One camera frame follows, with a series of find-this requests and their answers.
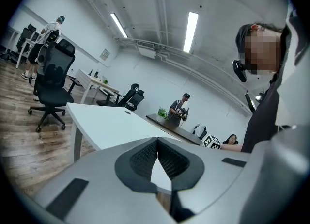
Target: desk surface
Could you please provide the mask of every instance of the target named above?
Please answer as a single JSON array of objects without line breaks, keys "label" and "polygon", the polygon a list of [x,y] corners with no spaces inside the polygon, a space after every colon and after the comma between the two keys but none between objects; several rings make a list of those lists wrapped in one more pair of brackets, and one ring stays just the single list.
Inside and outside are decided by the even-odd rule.
[{"label": "desk surface", "polygon": [[91,79],[92,82],[94,82],[94,83],[100,85],[101,87],[106,88],[106,89],[108,89],[108,90],[111,90],[112,92],[116,92],[116,93],[119,92],[117,89],[114,89],[112,86],[110,86],[110,85],[108,85],[108,84],[105,84],[105,83],[103,83],[102,81],[100,81],[99,79],[97,79],[97,78],[95,78],[95,77],[92,77],[92,76],[88,75],[85,71],[83,71],[83,70],[81,70],[81,71],[82,71],[85,75],[87,75],[87,76]]},{"label": "desk surface", "polygon": [[[77,128],[96,150],[149,137],[177,140],[126,108],[67,103],[67,109]],[[158,160],[153,166],[151,182],[171,190],[171,181]]]},{"label": "desk surface", "polygon": [[168,129],[169,131],[173,132],[174,134],[182,137],[183,139],[194,143],[196,145],[202,145],[202,141],[194,134],[187,132],[186,130],[177,127],[170,123],[169,121],[165,120],[163,117],[159,116],[156,113],[147,115],[146,118],[155,122],[156,124],[160,125],[161,127]]}]

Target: dark hair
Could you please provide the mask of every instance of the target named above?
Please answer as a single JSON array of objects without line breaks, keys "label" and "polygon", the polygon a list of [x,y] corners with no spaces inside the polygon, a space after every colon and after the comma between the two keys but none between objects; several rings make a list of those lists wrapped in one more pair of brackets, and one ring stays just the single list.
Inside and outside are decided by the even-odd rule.
[{"label": "dark hair", "polygon": [[266,23],[262,23],[262,22],[254,22],[253,24],[246,24],[246,25],[243,25],[239,29],[235,41],[236,41],[236,45],[237,45],[238,52],[240,55],[240,62],[245,67],[245,69],[247,69],[251,74],[256,75],[257,74],[257,64],[251,64],[251,60],[249,59],[249,57],[247,57],[247,58],[245,57],[245,53],[246,53],[246,51],[245,51],[245,37],[251,36],[252,25],[259,25],[265,29],[269,29],[269,30],[272,30],[274,32],[279,32],[279,33],[281,33],[283,31],[283,29],[277,28],[273,24],[266,24]]},{"label": "dark hair", "polygon": [[232,136],[235,136],[235,137],[236,137],[236,141],[235,141],[233,144],[238,144],[239,142],[237,141],[237,135],[235,135],[235,134],[232,134],[231,136],[229,136],[228,139],[225,140],[225,141],[223,142],[223,144],[228,144],[228,140],[229,140]]}]

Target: ceiling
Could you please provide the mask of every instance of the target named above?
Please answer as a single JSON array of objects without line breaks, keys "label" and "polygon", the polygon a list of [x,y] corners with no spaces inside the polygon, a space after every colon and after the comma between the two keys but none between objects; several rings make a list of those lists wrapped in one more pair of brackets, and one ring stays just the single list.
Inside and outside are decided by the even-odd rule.
[{"label": "ceiling", "polygon": [[[129,38],[162,44],[172,64],[197,72],[243,102],[246,90],[257,95],[268,88],[270,76],[248,74],[247,82],[241,83],[234,74],[232,61],[238,59],[235,36],[240,26],[255,21],[284,27],[287,0],[88,1],[115,37],[122,35],[111,13],[117,15]],[[188,12],[199,14],[189,54],[182,52]],[[124,48],[134,48],[125,43]]]}]

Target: office chair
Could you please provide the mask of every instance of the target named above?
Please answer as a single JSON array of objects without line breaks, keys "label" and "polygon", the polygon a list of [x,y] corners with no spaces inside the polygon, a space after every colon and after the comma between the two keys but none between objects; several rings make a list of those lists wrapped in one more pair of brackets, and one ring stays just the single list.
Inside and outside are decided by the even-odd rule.
[{"label": "office chair", "polygon": [[127,102],[131,99],[131,97],[133,97],[133,95],[137,92],[137,89],[139,89],[139,85],[137,83],[132,84],[131,89],[119,102],[118,99],[121,95],[118,94],[115,103],[110,101],[111,94],[108,91],[105,91],[107,93],[107,99],[97,101],[97,104],[100,106],[124,107],[127,104]]},{"label": "office chair", "polygon": [[[23,29],[23,33],[20,35],[20,38],[16,44],[18,52],[21,52],[22,46],[26,39],[31,39],[35,41],[38,38],[39,34],[35,32],[36,30],[37,29],[31,24],[29,24],[27,28]],[[29,44],[27,44],[25,46],[24,52],[29,51],[29,47],[30,47]]]},{"label": "office chair", "polygon": [[143,90],[138,90],[125,107],[131,111],[135,111],[137,109],[138,104],[144,99],[143,94],[144,94]]},{"label": "office chair", "polygon": [[41,125],[49,114],[59,120],[62,123],[62,130],[65,130],[65,122],[55,112],[62,112],[62,115],[65,115],[65,109],[56,107],[73,102],[70,93],[63,87],[67,72],[75,60],[74,53],[75,47],[65,39],[56,45],[49,44],[48,47],[44,45],[40,50],[38,57],[45,56],[45,63],[43,69],[38,69],[33,93],[38,95],[40,103],[45,106],[31,106],[28,110],[29,114],[32,113],[32,110],[45,111],[38,124],[37,132],[41,131]]},{"label": "office chair", "polygon": [[[27,28],[23,29],[23,32],[20,35],[19,40],[16,44],[18,53],[21,52],[23,44],[26,39],[31,39],[32,41],[36,41],[38,37],[39,37],[39,33],[36,32],[36,28],[33,25],[29,24]],[[24,53],[28,52],[29,50],[30,50],[30,45],[27,43],[24,48]],[[17,63],[18,56],[15,53],[12,53],[12,51],[10,52],[10,57],[13,63]]]}]

